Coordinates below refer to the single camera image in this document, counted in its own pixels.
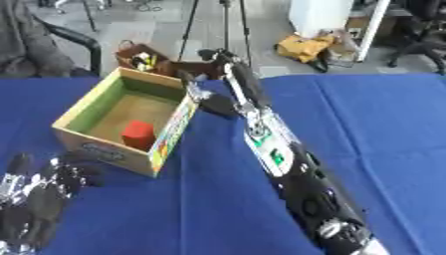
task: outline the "black office chair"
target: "black office chair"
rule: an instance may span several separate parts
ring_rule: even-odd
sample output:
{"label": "black office chair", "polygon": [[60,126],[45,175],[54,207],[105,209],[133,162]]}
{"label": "black office chair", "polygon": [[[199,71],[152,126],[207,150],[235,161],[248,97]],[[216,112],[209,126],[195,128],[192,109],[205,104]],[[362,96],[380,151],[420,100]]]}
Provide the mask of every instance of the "black office chair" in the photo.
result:
{"label": "black office chair", "polygon": [[37,0],[37,6],[39,7],[51,7],[50,0]]}
{"label": "black office chair", "polygon": [[421,53],[431,59],[438,67],[438,73],[445,74],[442,57],[434,50],[446,50],[446,42],[432,41],[435,36],[446,35],[443,27],[446,24],[444,0],[406,0],[405,8],[414,16],[397,24],[398,32],[409,40],[408,45],[401,47],[391,58],[388,67],[397,66],[398,59],[406,54]]}
{"label": "black office chair", "polygon": [[87,76],[88,74],[91,74],[93,76],[101,75],[102,50],[101,50],[101,45],[97,40],[90,38],[86,35],[83,35],[81,33],[78,33],[76,31],[73,31],[73,30],[49,24],[37,17],[35,17],[35,19],[37,21],[41,22],[50,33],[52,33],[60,38],[63,38],[65,40],[68,40],[70,42],[82,45],[89,50],[89,52],[90,52],[90,70],[83,71],[82,69],[77,68],[74,71],[75,76]]}

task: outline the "floor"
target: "floor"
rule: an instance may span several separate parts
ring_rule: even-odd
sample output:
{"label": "floor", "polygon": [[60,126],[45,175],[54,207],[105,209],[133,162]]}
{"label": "floor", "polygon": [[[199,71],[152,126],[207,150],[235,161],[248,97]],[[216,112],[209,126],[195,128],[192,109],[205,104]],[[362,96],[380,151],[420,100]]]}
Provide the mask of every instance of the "floor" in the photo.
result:
{"label": "floor", "polygon": [[[161,7],[162,10],[140,12],[135,10],[136,2],[113,0],[111,8],[99,11],[96,2],[90,0],[89,5],[99,29],[93,32],[83,6],[78,0],[67,3],[64,6],[67,13],[63,15],[52,8],[37,8],[35,0],[29,1],[32,11],[42,19],[98,39],[104,52],[104,75],[117,66],[114,52],[122,40],[147,43],[172,59],[177,58],[193,2],[193,0],[157,0],[150,5]],[[272,49],[274,44],[293,33],[287,18],[290,0],[245,0],[245,2],[251,29],[254,71],[260,77],[313,73],[310,67],[279,57]],[[184,60],[198,61],[197,50],[223,46],[222,13],[223,8],[219,0],[200,1]],[[231,7],[230,26],[231,50],[243,57],[246,51],[238,0],[233,1]],[[85,49],[63,40],[58,40],[58,44],[78,65],[88,64],[89,55]],[[355,64],[352,68],[332,66],[331,73],[395,74],[435,70],[430,61],[417,55],[405,56],[397,68],[387,68],[385,60],[391,52],[393,52],[391,49],[372,48],[364,63]]]}

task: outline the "table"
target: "table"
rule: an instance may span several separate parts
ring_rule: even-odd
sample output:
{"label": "table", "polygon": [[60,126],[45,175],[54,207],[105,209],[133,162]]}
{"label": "table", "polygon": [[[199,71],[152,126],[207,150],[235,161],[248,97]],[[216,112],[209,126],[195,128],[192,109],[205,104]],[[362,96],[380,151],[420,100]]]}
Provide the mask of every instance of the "table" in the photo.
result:
{"label": "table", "polygon": [[[35,152],[39,161],[61,150],[49,124],[95,82],[1,81],[0,168],[14,151]],[[367,210],[391,254],[443,254],[443,78],[289,76],[263,85]],[[81,193],[42,254],[321,254],[277,198],[242,127],[198,112],[159,179],[105,166],[106,186]]]}

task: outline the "gray sleeve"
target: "gray sleeve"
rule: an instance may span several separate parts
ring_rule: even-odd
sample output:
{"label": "gray sleeve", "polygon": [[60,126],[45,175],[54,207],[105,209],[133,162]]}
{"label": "gray sleeve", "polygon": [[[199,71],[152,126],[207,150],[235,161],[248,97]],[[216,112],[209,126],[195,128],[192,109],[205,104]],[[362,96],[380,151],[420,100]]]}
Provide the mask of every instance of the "gray sleeve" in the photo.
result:
{"label": "gray sleeve", "polygon": [[44,77],[68,76],[75,64],[58,49],[44,25],[34,19],[22,0],[16,0],[14,12],[27,56],[38,67],[39,74]]}

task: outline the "robotic hand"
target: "robotic hand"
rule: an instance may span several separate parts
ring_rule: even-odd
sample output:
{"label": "robotic hand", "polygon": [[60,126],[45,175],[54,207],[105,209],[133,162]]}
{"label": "robotic hand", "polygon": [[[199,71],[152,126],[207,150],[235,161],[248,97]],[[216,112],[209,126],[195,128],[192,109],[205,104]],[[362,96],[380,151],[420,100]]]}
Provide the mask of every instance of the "robotic hand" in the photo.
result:
{"label": "robotic hand", "polygon": [[18,154],[0,183],[0,254],[34,254],[54,236],[68,202],[100,174],[76,152],[52,158],[28,176],[30,156]]}
{"label": "robotic hand", "polygon": [[[330,172],[272,111],[251,69],[223,49],[198,54],[223,67],[224,83],[237,99],[236,111],[247,121],[246,143],[312,242],[328,255],[389,254]],[[183,74],[182,80],[192,98],[209,98],[199,97],[206,93],[199,91],[190,76]]]}

